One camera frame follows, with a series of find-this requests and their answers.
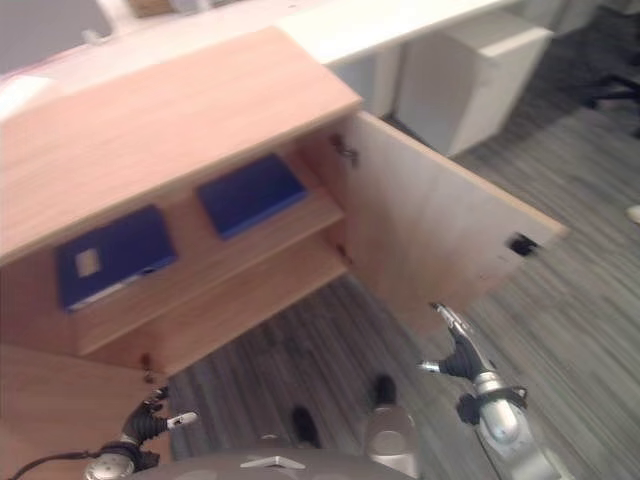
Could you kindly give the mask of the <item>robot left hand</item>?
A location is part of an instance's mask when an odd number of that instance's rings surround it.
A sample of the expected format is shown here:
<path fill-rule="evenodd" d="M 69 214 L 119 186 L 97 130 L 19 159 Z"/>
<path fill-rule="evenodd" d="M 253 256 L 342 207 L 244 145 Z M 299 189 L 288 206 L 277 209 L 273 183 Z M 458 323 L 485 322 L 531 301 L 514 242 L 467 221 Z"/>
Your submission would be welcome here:
<path fill-rule="evenodd" d="M 122 427 L 121 437 L 136 445 L 177 428 L 195 423 L 199 419 L 196 412 L 189 411 L 174 417 L 161 417 L 157 413 L 169 397 L 169 388 L 162 386 L 151 392 L 127 417 Z"/>

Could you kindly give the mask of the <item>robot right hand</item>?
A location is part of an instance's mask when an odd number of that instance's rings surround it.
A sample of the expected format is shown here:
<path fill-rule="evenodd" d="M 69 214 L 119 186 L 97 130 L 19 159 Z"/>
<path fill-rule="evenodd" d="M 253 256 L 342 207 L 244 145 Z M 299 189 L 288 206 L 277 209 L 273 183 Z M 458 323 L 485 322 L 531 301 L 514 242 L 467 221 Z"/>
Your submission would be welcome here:
<path fill-rule="evenodd" d="M 470 324 L 445 304 L 431 303 L 430 306 L 445 320 L 454 342 L 453 352 L 441 360 L 420 361 L 417 368 L 429 373 L 463 378 L 470 382 L 475 382 L 481 374 L 494 372 L 494 365 L 475 342 Z"/>

